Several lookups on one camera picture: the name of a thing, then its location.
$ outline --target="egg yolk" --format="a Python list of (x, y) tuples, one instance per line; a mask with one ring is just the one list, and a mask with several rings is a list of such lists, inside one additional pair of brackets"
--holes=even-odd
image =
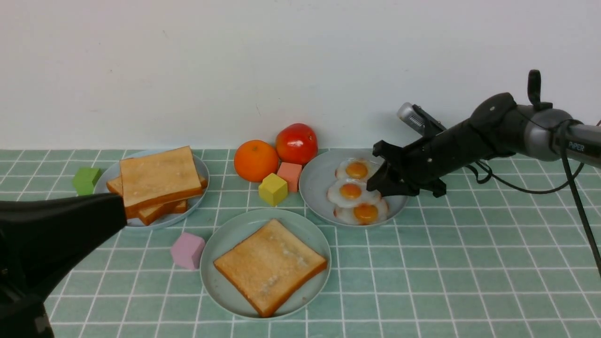
[(377, 220), (377, 208), (376, 206), (369, 204), (362, 204), (353, 209), (355, 218), (361, 225), (371, 224)]
[(348, 200), (356, 200), (361, 196), (361, 188), (353, 183), (346, 183), (340, 187), (340, 194)]
[(367, 167), (361, 162), (352, 162), (346, 167), (346, 173), (354, 179), (367, 176)]

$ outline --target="green cube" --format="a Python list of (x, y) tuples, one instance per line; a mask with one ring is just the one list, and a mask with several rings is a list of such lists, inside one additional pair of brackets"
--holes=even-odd
[(82, 167), (78, 169), (72, 181), (77, 194), (80, 196), (93, 194), (100, 174), (100, 168)]

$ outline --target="plate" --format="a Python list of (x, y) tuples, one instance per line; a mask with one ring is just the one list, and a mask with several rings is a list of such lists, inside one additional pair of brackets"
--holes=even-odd
[[(325, 257), (328, 260), (328, 267), (293, 293), (273, 316), (261, 318), (246, 298), (217, 271), (213, 262), (251, 236), (272, 218), (276, 218), (307, 246)], [(207, 241), (200, 257), (200, 277), (208, 295), (220, 307), (233, 315), (263, 321), (292, 315), (307, 306), (326, 285), (331, 264), (332, 257), (328, 240), (315, 224), (292, 211), (268, 208), (241, 214), (218, 228)]]
[(388, 216), (386, 220), (368, 226), (346, 224), (334, 217), (335, 204), (326, 198), (326, 192), (336, 182), (336, 177), (334, 176), (335, 170), (344, 160), (350, 158), (366, 159), (372, 162), (377, 168), (384, 163), (382, 158), (377, 158), (370, 151), (361, 149), (334, 149), (318, 155), (311, 162), (307, 163), (300, 173), (299, 192), (303, 200), (305, 200), (309, 209), (316, 215), (334, 225), (363, 229), (390, 223), (390, 220), (403, 210), (409, 199), (408, 196), (384, 197), (388, 203)]
[[(145, 150), (143, 152), (132, 154), (132, 155), (128, 156), (127, 158), (142, 157), (142, 156), (162, 153), (165, 151), (168, 151), (168, 150)], [(192, 156), (194, 157), (194, 164), (196, 165), (197, 172), (207, 179), (207, 183), (210, 183), (209, 182), (209, 179), (210, 179), (209, 178), (209, 169), (204, 164), (204, 162), (201, 161), (200, 158), (198, 158), (194, 154), (192, 154)], [(96, 187), (94, 187), (94, 193), (102, 194), (102, 193), (109, 192), (109, 189), (106, 187), (106, 183), (112, 179), (117, 178), (120, 174), (121, 174), (121, 167), (119, 166), (119, 162), (117, 162), (117, 163), (113, 164), (112, 166), (110, 166), (102, 174), (102, 176), (100, 177), (98, 182), (96, 182)], [(133, 230), (133, 231), (149, 231), (149, 230), (156, 230), (156, 229), (161, 229), (161, 228), (171, 226), (171, 225), (185, 219), (196, 208), (198, 208), (198, 206), (200, 205), (200, 202), (203, 200), (204, 196), (205, 196), (205, 194), (202, 194), (198, 197), (189, 198), (188, 199), (188, 211), (186, 211), (183, 214), (167, 214), (167, 215), (159, 218), (158, 220), (154, 221), (153, 223), (151, 223), (148, 226), (144, 225), (144, 223), (142, 223), (142, 221), (140, 221), (138, 218), (132, 218), (132, 219), (127, 220), (127, 225), (125, 226), (125, 229)]]

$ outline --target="yellow cube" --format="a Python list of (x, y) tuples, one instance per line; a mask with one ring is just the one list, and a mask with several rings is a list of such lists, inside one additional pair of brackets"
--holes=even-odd
[(269, 174), (259, 185), (259, 197), (276, 206), (288, 196), (288, 182), (276, 174)]

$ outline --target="purple cube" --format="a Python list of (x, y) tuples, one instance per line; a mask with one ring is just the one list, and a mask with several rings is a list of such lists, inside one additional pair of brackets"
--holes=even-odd
[(204, 249), (204, 239), (184, 232), (171, 247), (173, 262), (188, 270), (198, 269), (200, 255)]

